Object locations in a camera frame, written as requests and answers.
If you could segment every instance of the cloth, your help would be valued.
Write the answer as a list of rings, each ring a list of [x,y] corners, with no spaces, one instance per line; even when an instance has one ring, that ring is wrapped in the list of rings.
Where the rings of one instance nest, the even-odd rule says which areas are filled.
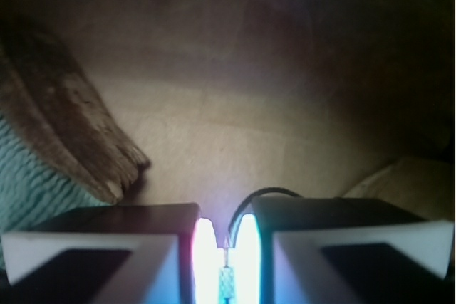
[[[44,164],[0,113],[0,235],[27,230],[74,208],[103,205],[82,186]],[[0,268],[4,268],[1,239]]]

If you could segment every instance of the green knitted fabric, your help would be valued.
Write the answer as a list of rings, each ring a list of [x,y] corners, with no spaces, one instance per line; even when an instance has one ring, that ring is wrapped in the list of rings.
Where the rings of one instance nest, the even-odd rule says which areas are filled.
[[[106,204],[44,164],[0,113],[0,234],[27,230],[77,207],[102,205]]]

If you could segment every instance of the glowing light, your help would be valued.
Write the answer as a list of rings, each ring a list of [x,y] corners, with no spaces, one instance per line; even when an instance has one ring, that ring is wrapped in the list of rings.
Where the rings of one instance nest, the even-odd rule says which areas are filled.
[[[219,295],[220,257],[214,227],[209,219],[199,219],[192,242],[195,303],[214,304]]]
[[[261,250],[257,220],[254,215],[242,217],[233,253],[237,304],[259,303]]]

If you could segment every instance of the driftwood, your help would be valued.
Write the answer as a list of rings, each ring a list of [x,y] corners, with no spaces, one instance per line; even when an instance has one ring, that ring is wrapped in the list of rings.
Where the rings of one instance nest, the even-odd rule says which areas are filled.
[[[65,45],[30,19],[0,21],[0,111],[44,162],[101,201],[118,203],[149,163]]]

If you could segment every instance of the wire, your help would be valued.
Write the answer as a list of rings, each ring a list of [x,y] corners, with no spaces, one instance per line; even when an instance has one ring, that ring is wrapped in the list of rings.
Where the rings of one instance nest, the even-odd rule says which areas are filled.
[[[267,187],[267,188],[259,189],[259,190],[256,190],[255,192],[252,192],[237,207],[237,209],[233,213],[231,221],[229,222],[228,234],[224,241],[224,249],[226,251],[228,250],[228,248],[234,247],[232,245],[234,245],[233,242],[235,241],[237,231],[239,229],[239,223],[241,220],[242,212],[247,208],[247,206],[250,204],[250,202],[252,202],[252,199],[254,197],[262,196],[265,194],[284,194],[284,195],[289,195],[292,197],[302,197],[300,194],[297,194],[296,192],[293,192],[293,191],[285,189],[285,188],[280,188],[280,187]]]

